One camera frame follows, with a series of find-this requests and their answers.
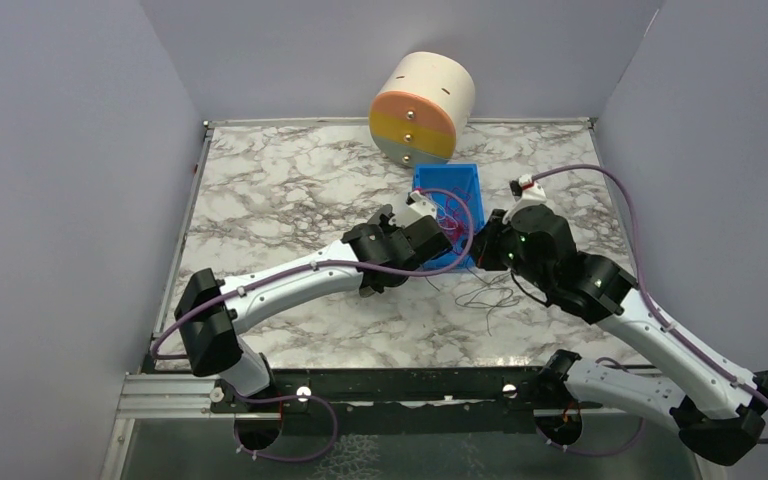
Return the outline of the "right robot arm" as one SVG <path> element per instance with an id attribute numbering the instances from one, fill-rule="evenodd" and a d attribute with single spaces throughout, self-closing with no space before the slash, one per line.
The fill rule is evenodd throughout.
<path id="1" fill-rule="evenodd" d="M 768 371 L 751 372 L 702 345 L 646 297 L 632 274 L 578 250 L 567 220 L 547 206 L 528 206 L 511 219 L 496 209 L 473 241 L 461 244 L 476 267 L 522 278 L 544 294 L 546 306 L 617 337 L 661 373 L 644 378 L 558 350 L 533 386 L 539 396 L 623 410 L 723 466 L 764 443 Z"/>

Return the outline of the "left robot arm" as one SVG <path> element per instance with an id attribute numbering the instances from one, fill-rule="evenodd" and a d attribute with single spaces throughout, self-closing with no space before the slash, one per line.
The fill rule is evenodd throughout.
<path id="1" fill-rule="evenodd" d="M 192 274 L 174 310 L 192 374 L 218 375 L 244 397 L 268 389 L 267 361 L 242 334 L 323 296 L 370 295 L 402 285 L 452 248 L 437 212 L 436 203 L 419 195 L 400 211 L 381 207 L 340 239 L 278 267 L 225 278 L 210 268 Z"/>

